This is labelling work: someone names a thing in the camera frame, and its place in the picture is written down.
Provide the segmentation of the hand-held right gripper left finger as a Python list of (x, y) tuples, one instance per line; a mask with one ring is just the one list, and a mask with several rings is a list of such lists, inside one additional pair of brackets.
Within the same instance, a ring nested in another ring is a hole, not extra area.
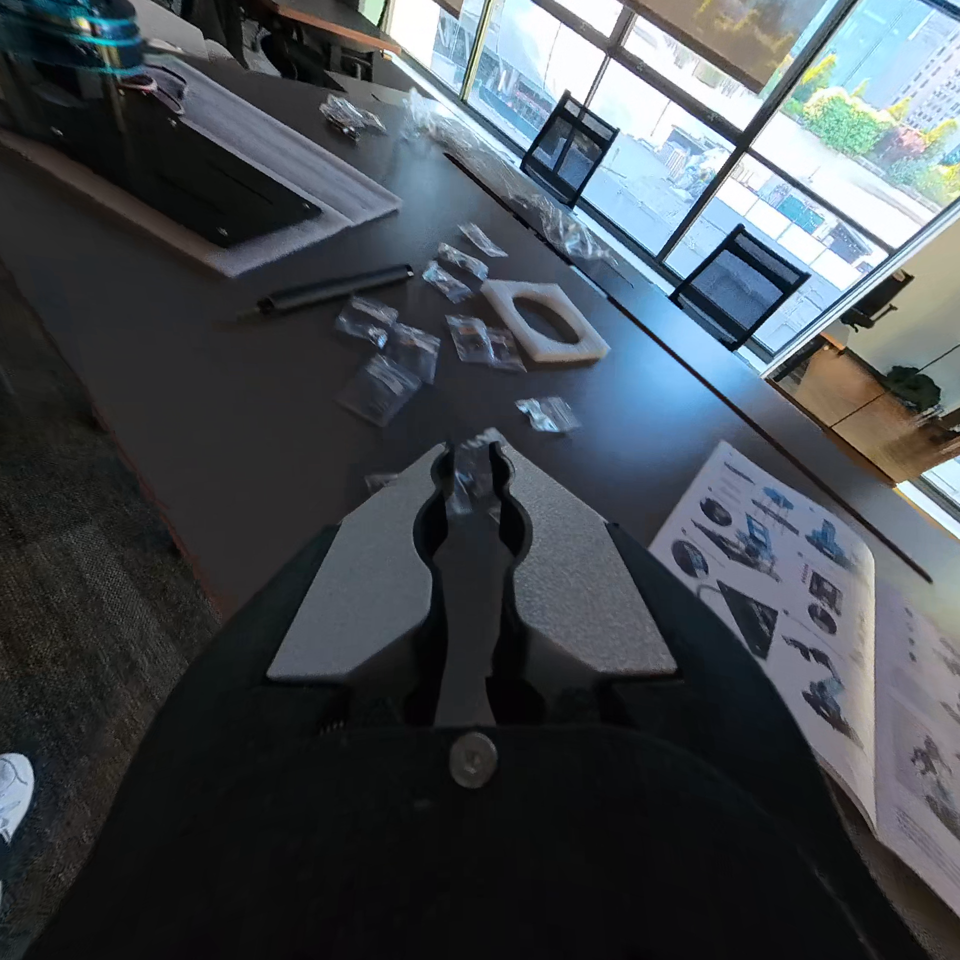
[(429, 448), (337, 526), (267, 679), (385, 700), (434, 724), (449, 629), (435, 556), (449, 535), (447, 442)]

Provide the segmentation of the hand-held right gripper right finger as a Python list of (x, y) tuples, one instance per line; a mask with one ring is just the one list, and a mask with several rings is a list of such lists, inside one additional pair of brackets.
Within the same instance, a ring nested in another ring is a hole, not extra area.
[(487, 675), (495, 721), (626, 724), (618, 686), (678, 668), (609, 523), (508, 442), (488, 457), (510, 554)]

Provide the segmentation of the small clear screw pouch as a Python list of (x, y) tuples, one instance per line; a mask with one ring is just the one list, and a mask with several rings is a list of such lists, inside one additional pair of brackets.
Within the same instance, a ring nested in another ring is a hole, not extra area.
[(495, 492), (491, 446), (505, 441), (495, 427), (456, 445), (449, 494), (445, 499), (446, 515), (459, 520), (478, 513), (495, 524), (500, 522), (501, 505)]

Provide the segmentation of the adjoining dark desk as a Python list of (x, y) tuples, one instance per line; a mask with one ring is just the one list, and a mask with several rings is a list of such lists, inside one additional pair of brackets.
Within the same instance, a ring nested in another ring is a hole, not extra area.
[(403, 199), (400, 231), (431, 230), (423, 257), (440, 239), (465, 241), (459, 225), (474, 222), (506, 258), (490, 261), (493, 279), (556, 282), (610, 346), (597, 363), (548, 366), (537, 381), (559, 392), (584, 424), (611, 415), (609, 452), (599, 454), (614, 497), (633, 484), (656, 490), (648, 514), (633, 508), (615, 516), (652, 536), (681, 489), (714, 444), (724, 439), (771, 474), (824, 505), (870, 546), (880, 578), (904, 595), (930, 604), (932, 616), (958, 618), (958, 537), (894, 489), (879, 467), (843, 438), (809, 417), (778, 386), (762, 379), (670, 302), (659, 286), (623, 265), (626, 280), (606, 262), (574, 265), (518, 219), (497, 194), (445, 147), (408, 126), (409, 94), (372, 84), (370, 111), (388, 132), (374, 133), (369, 150), (393, 148), (384, 183)]

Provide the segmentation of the dark work desk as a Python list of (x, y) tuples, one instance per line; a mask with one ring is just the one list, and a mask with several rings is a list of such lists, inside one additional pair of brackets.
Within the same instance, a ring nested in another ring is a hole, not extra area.
[[(535, 438), (522, 378), (451, 361), (386, 430), (335, 397), (359, 355), (333, 308), (239, 323), (282, 282), (413, 254), (479, 214), (510, 259), (567, 264), (447, 158), (394, 161), (398, 217), (222, 281), (12, 161), (2, 253), (94, 407), (234, 616), (153, 722), (89, 864), (37, 951), (53, 958), (927, 958), (841, 822), (761, 666), (647, 550), (722, 440), (881, 532), (906, 505), (786, 399), (746, 393), (654, 291), (629, 311), (576, 274), (613, 349), (539, 369), (582, 433)], [(615, 627), (676, 666), (562, 675), (488, 710), (532, 632), (507, 574), (532, 571), (532, 495), (503, 529), (448, 526), (447, 443), (497, 426), (576, 500), (546, 560), (574, 641)]]

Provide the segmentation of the dark office desk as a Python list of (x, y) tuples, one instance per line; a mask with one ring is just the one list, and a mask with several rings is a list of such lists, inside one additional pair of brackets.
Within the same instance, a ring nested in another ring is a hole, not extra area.
[(330, 34), (352, 49), (402, 54), (402, 45), (372, 23), (358, 10), (340, 1), (259, 1), (249, 2), (271, 21), (288, 26), (309, 27)]

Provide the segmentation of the printed instruction manual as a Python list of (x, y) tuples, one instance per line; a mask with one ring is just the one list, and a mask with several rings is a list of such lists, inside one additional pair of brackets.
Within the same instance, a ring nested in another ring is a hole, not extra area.
[(852, 528), (725, 441), (650, 552), (759, 662), (877, 839), (957, 914), (959, 643)]

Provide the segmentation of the scatter of clear screw bags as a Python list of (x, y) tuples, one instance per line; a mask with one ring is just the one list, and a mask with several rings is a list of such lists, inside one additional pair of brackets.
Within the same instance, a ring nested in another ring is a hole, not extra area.
[[(442, 242), (422, 279), (443, 294), (451, 305), (457, 306), (473, 294), (472, 288), (459, 278), (460, 274), (486, 281), (489, 265), (457, 246)], [(506, 373), (526, 372), (517, 339), (506, 328), (491, 327), (469, 315), (447, 315), (445, 322), (455, 353), (463, 363)], [(422, 387), (434, 384), (441, 341), (425, 330), (402, 323), (396, 308), (378, 299), (354, 294), (342, 306), (334, 328), (375, 349), (338, 398), (343, 408), (365, 422), (388, 426)]]

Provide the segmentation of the black screwdriver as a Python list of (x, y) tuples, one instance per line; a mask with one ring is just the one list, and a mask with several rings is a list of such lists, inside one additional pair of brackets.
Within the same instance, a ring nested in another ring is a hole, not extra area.
[(254, 306), (237, 314), (235, 320), (240, 323), (287, 316), (313, 306), (408, 282), (414, 273), (412, 266), (401, 264), (286, 288), (261, 297)]

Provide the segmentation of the black mesh chair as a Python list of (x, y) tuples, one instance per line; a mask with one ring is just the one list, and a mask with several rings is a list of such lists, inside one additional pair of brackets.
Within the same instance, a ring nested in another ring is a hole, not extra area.
[(520, 171), (572, 210), (620, 134), (565, 90), (520, 162)]
[(735, 353), (810, 277), (739, 223), (668, 299)]

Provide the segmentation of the crumpled clear plastic wrap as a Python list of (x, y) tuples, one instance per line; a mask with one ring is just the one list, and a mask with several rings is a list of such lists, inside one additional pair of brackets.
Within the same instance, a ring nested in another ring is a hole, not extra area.
[(616, 254), (545, 188), (510, 163), (447, 107), (411, 88), (403, 99), (403, 134), (428, 138), (480, 186), (518, 208), (555, 251), (570, 258), (618, 267)]

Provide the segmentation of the person's white shoe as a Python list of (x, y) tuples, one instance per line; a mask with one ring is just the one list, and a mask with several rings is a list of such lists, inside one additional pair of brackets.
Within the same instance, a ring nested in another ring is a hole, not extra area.
[(35, 773), (30, 759), (18, 752), (1, 754), (1, 839), (9, 846), (33, 798)]

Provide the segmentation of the white foam sheet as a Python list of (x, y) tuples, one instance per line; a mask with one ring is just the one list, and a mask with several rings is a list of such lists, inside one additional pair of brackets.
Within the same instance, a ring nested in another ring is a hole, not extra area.
[(400, 211), (350, 163), (203, 71), (126, 78), (2, 54), (2, 149), (84, 205), (237, 279)]

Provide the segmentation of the clear bag of dark parts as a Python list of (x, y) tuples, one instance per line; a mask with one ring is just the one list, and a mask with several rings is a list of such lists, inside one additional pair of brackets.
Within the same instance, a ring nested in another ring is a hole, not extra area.
[(354, 142), (363, 134), (386, 136), (388, 133), (378, 114), (333, 93), (327, 95), (318, 111), (332, 129)]

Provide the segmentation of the beige roller blind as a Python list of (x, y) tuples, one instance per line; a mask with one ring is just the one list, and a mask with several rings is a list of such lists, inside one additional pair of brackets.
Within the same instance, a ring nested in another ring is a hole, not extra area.
[(834, 2), (631, 1), (626, 50), (668, 72), (703, 83), (729, 80), (767, 89), (805, 52)]

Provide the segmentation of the large window wall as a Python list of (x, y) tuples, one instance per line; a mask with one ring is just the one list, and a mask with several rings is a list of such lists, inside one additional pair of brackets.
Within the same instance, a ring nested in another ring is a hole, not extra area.
[(654, 2), (380, 2), (403, 65), (519, 158), (569, 93), (616, 137), (576, 210), (676, 286), (744, 227), (809, 278), (794, 347), (958, 219), (958, 2), (814, 2), (754, 84)]

